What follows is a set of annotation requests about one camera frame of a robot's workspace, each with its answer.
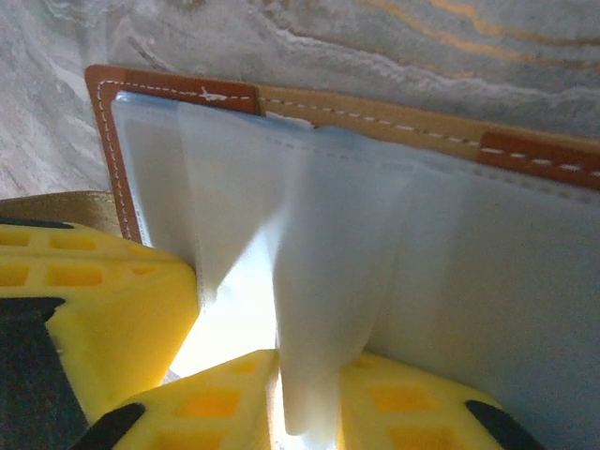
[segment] black rubber edge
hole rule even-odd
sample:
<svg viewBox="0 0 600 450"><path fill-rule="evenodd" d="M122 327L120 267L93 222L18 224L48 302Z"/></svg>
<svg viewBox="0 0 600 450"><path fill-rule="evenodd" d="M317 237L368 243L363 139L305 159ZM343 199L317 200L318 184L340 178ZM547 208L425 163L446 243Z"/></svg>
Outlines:
<svg viewBox="0 0 600 450"><path fill-rule="evenodd" d="M52 220L36 220L34 218L16 218L8 216L0 216L0 225L18 225L21 227L37 227L37 228L60 228L64 230L72 230L75 227L64 222L55 222Z"/></svg>
<svg viewBox="0 0 600 450"><path fill-rule="evenodd" d="M465 406L504 450L545 450L529 431L503 410L478 400L468 400Z"/></svg>
<svg viewBox="0 0 600 450"><path fill-rule="evenodd" d="M64 303L60 297L0 297L0 320L24 320L38 314L47 322Z"/></svg>
<svg viewBox="0 0 600 450"><path fill-rule="evenodd" d="M64 449L88 427L45 326L64 303L0 298L0 448Z"/></svg>
<svg viewBox="0 0 600 450"><path fill-rule="evenodd" d="M129 403L107 412L69 450L111 450L145 411L141 403Z"/></svg>

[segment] leather corner tab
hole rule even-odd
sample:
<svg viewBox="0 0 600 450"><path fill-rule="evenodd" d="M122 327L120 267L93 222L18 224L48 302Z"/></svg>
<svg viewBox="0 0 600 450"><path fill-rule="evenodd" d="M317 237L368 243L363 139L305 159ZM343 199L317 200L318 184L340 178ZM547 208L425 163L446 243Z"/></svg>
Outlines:
<svg viewBox="0 0 600 450"><path fill-rule="evenodd" d="M600 146L598 153L594 153L559 143L488 132L481 139L477 162L600 190Z"/></svg>
<svg viewBox="0 0 600 450"><path fill-rule="evenodd" d="M85 83L108 163L121 233L135 242L141 242L142 239L111 112L111 103L117 93L128 91L240 113L261 113L256 88L242 82L224 82L154 70L95 65L85 70Z"/></svg>

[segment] brown leather strap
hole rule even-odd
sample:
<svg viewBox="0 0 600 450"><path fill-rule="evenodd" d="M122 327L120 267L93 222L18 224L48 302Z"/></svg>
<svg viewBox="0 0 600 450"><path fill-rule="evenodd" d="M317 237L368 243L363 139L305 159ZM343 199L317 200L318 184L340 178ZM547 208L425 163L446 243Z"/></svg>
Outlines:
<svg viewBox="0 0 600 450"><path fill-rule="evenodd" d="M562 183L600 189L600 154L572 146L486 133L477 161Z"/></svg>

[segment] white stitching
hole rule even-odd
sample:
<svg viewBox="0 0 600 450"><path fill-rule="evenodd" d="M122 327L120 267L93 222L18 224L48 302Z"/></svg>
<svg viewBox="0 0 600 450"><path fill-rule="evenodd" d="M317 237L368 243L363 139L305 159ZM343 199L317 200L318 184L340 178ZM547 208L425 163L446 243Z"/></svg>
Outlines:
<svg viewBox="0 0 600 450"><path fill-rule="evenodd" d="M502 153L504 153L504 151L500 150L499 148L489 148L489 147L482 147L481 151L483 153L490 153L491 155L501 155Z"/></svg>
<svg viewBox="0 0 600 450"><path fill-rule="evenodd" d="M581 166L576 166L575 164L561 164L559 167L569 172L579 172L581 170Z"/></svg>
<svg viewBox="0 0 600 450"><path fill-rule="evenodd" d="M117 80L102 80L97 84L97 88L96 88L97 105L98 105L98 109L100 110L100 116L102 117L102 122L104 122L104 137L106 138L106 142L108 143L108 146L109 146L109 155L111 157L111 164L112 164L112 168L113 168L114 179L116 181L117 204L118 204L118 207L121 209L123 222L125 223L124 235L126 238L131 238L131 229L129 228L127 210L125 207L125 197L123 195L123 186L121 185L121 176L119 175L119 167L116 163L116 157L114 155L114 148L113 148L113 142L111 141L111 133L109 131L108 119L106 118L106 113L104 111L104 108L102 107L102 97L100 95L100 90L102 89L102 86L107 83L108 84L118 84L121 86L141 87L143 89L148 89L151 91L161 90L161 91L165 91L165 92L172 92L174 94L180 94L183 96L202 96L202 95L209 96L209 94L207 94L205 90L203 90L201 93L195 92L195 91L178 91L176 89L171 89L170 87L166 87L166 86L150 86L147 84L139 84L137 82L119 82ZM224 99L250 100L250 97L248 97L248 96L243 96L243 97L222 96L222 97Z"/></svg>
<svg viewBox="0 0 600 450"><path fill-rule="evenodd" d="M102 80L101 82L98 83L97 85L97 103L98 103L98 108L100 109L100 116L102 117L102 121L104 122L104 130L105 130L105 137L107 140L107 143L109 144L109 152L111 154L111 158L112 158L112 166L114 168L114 177L116 179L116 185L117 185L117 195L119 197L119 203L121 205L121 210L123 212L123 218L126 224L126 233L127 236L126 237L131 237L130 234L130 229L128 226L128 220L127 220L127 212L125 209L125 203L124 203L124 197L123 197L123 192L122 192L122 188L121 188L121 183L120 183L120 178L119 178L119 174L118 174L118 167L116 165L116 159L114 157L114 149L113 149L113 144L111 142L111 137L110 137L110 133L108 130L108 122L106 119L106 114L104 112L104 109L102 108L102 99L100 97L100 89L102 87L103 84L105 83L112 83L112 84L120 84L120 85L124 85L124 86L135 86L135 87L141 87L144 89L148 89L148 90L158 90L161 89L163 91L170 91L174 94L180 94L180 95L184 95L184 96L202 96L204 94L204 92L202 93L198 93L195 91L177 91L175 89L171 89L168 87L164 87L164 86L150 86L150 85L146 85L146 84L139 84L136 82L119 82L116 80ZM243 97L239 97L239 96L223 96L225 97L224 99L236 99L236 100L250 100L250 97L248 96L243 96ZM284 101L284 100L280 100L278 98L267 98L267 97L259 97L260 101L265 101L265 102L270 102L270 103L276 103L276 104L281 104L284 106L292 106L298 109L304 109L304 108L309 108L313 111L322 111L324 113L334 113L334 114L338 114L338 115L346 115L348 117L351 117L353 119L359 119L359 120L364 120L367 122L374 122L386 127L392 127L392 128L397 128L400 129L402 131L407 131L407 132L411 132L411 133L416 133L416 134L423 134L426 136L429 136L430 138L435 138L435 139L442 139L445 141L449 141L451 143L463 143L465 145L471 146L471 147L477 147L479 146L479 142L477 141L472 141L469 139L460 139L454 136L447 136L447 135L443 135L440 133L435 133L432 131L428 131L426 129L418 129L416 127L411 127L411 126L407 126L407 125L402 125L402 124L396 124L387 120L382 120L382 119L378 119L376 117L372 117L372 116L368 116L368 115L363 115L360 114L358 112L347 112L347 111L343 111L343 110L334 110L332 108L324 108L324 107L319 107L316 105L306 105L306 104L302 104L302 103L295 103L292 101ZM493 155L502 155L504 153L507 153L511 158L526 158L526 155L520 154L520 153L508 153L508 152L504 152L501 149L497 149L497 148L489 148L489 147L483 147L480 150L483 153L490 153ZM539 165L552 165L552 161L549 159L539 159L539 158L535 158L532 159L532 163L534 164L539 164ZM569 172L578 172L583 170L583 168L581 168L580 166L575 166L575 165L571 165L571 164L563 164L560 166L557 166L559 169L562 169L564 171L569 171ZM600 172L591 172L591 173L587 173L589 176L596 176L596 177L600 177Z"/></svg>
<svg viewBox="0 0 600 450"><path fill-rule="evenodd" d="M552 165L552 161L549 159L532 159L532 163L533 164L539 164L540 166L551 166Z"/></svg>
<svg viewBox="0 0 600 450"><path fill-rule="evenodd" d="M500 148L482 147L481 152L489 153L491 155L506 154L510 158L518 158L518 159L527 159L528 158L528 155L526 155L524 153L509 153ZM555 169L561 169L562 171L567 171L567 172L581 172L581 171L585 170L584 167L579 166L577 164L561 164L561 165L554 166L554 161L552 161L551 159L545 159L545 158L539 158L539 157L531 159L531 163L537 164L539 166L553 166ZM600 172L584 173L584 175L600 176Z"/></svg>
<svg viewBox="0 0 600 450"><path fill-rule="evenodd" d="M347 115L348 117L351 117L352 119L364 120L366 122L375 122L376 124L384 125L386 127L397 128L402 131L407 131L407 132L411 132L411 133L424 134L426 136L429 136L430 138L443 139L443 140L449 141L451 143L463 143L464 145L469 145L471 147L479 146L479 142L477 142L477 141L471 141L468 139L460 139L460 138L457 138L454 136L446 136L446 135L443 135L440 133L434 133L434 132L428 131L426 129L418 129L416 127L410 127L408 125L396 124L396 123L390 122L388 120L378 119L377 117L373 117L370 115L363 115L358 112L347 112L347 111L343 111L343 110L335 110L333 108L325 108L325 107L320 107L320 106L316 106L316 105L306 105L306 104L302 104L302 103L294 103L293 101L283 101L278 98L259 97L259 100L266 101L269 103L276 103L276 104L284 105L284 106L291 106L294 108L300 108L300 109L309 108L313 111L322 111L324 113L334 113L337 115Z"/></svg>

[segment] marble surface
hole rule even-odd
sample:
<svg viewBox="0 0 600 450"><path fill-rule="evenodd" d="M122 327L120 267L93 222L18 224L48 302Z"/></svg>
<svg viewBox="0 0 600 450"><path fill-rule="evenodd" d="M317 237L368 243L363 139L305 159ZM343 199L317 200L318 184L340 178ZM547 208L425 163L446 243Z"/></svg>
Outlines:
<svg viewBox="0 0 600 450"><path fill-rule="evenodd" d="M0 0L0 37L0 198L110 188L93 63L600 138L598 0Z"/></svg>

